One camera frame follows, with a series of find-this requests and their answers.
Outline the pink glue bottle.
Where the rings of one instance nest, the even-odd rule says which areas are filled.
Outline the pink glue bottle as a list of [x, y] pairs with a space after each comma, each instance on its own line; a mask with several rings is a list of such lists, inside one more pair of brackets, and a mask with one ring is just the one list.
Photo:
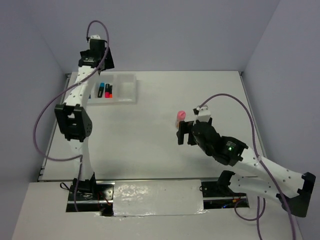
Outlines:
[[175, 126], [178, 128], [181, 121], [184, 121], [186, 118], [186, 112], [183, 110], [178, 111], [175, 120]]

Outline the blue black highlighter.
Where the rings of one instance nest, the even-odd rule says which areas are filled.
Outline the blue black highlighter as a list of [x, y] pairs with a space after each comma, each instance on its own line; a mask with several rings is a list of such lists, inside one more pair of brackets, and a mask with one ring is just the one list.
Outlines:
[[98, 92], [97, 92], [98, 98], [102, 98], [103, 93], [104, 93], [104, 89], [105, 89], [105, 84], [103, 82], [101, 82], [99, 85], [99, 88], [98, 88]]

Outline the pink black highlighter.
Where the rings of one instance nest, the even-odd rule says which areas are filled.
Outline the pink black highlighter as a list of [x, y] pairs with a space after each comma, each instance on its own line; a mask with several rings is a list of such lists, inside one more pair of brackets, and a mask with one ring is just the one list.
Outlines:
[[110, 98], [110, 84], [109, 83], [105, 84], [104, 97], [107, 99]]

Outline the orange black highlighter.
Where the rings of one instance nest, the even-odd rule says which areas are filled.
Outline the orange black highlighter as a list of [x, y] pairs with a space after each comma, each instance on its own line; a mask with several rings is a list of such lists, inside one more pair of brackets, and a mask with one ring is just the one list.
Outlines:
[[109, 98], [113, 98], [113, 85], [109, 86]]

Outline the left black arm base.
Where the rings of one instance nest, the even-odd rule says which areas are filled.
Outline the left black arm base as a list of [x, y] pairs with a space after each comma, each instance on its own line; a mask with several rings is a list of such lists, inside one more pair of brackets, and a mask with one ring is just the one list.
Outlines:
[[114, 183], [96, 181], [93, 176], [85, 181], [73, 179], [71, 184], [61, 182], [59, 187], [68, 192], [67, 213], [95, 212], [103, 217], [114, 215]]

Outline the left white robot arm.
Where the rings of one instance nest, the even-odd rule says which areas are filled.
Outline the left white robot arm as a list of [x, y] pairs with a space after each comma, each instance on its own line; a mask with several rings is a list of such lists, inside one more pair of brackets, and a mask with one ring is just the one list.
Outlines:
[[74, 159], [75, 179], [79, 181], [89, 181], [94, 175], [89, 154], [89, 136], [93, 123], [86, 108], [100, 73], [107, 69], [103, 60], [107, 41], [92, 35], [88, 43], [89, 49], [80, 53], [75, 87], [64, 102], [57, 104], [54, 109], [59, 130], [69, 143], [72, 153], [77, 156]]

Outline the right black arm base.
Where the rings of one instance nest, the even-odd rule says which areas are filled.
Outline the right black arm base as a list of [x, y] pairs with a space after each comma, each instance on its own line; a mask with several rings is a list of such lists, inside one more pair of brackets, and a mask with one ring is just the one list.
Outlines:
[[237, 204], [239, 208], [248, 208], [247, 195], [242, 192], [234, 192], [229, 186], [234, 172], [224, 170], [216, 180], [201, 181], [199, 191], [202, 192], [203, 208], [212, 209], [231, 209]]

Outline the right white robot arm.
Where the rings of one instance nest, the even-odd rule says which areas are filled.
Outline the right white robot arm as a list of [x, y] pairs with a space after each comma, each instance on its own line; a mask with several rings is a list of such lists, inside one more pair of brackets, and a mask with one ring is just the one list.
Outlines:
[[177, 142], [199, 146], [209, 157], [231, 170], [224, 170], [217, 181], [217, 190], [223, 196], [231, 193], [255, 194], [268, 198], [300, 218], [307, 216], [316, 176], [310, 172], [299, 173], [277, 163], [256, 156], [244, 142], [230, 136], [221, 136], [212, 122], [181, 121]]

